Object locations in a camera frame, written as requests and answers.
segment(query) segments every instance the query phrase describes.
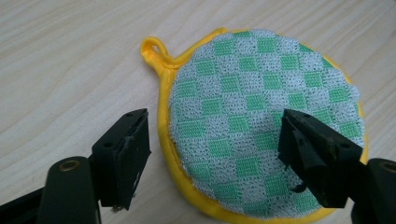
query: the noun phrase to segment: light wood surface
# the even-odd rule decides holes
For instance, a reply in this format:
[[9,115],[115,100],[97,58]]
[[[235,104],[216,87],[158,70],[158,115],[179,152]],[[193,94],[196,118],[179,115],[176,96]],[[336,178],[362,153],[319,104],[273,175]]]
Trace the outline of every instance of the light wood surface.
[[[130,211],[104,223],[221,223],[167,172],[156,132],[158,80],[139,55],[158,36],[178,55],[218,27],[268,29],[328,55],[361,92],[369,157],[396,161],[396,2],[0,0],[0,204],[44,185],[58,160],[146,107],[152,154]],[[348,209],[318,223],[350,223]]]

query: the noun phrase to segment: green checkered pattern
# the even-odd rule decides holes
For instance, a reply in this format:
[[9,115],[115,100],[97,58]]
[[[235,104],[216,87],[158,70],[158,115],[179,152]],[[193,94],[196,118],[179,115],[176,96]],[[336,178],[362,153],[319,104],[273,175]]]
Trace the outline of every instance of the green checkered pattern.
[[169,131],[193,185],[249,217],[303,217],[319,208],[277,159],[285,108],[311,114],[363,145],[355,87],[312,49],[264,30],[201,46],[177,73]]

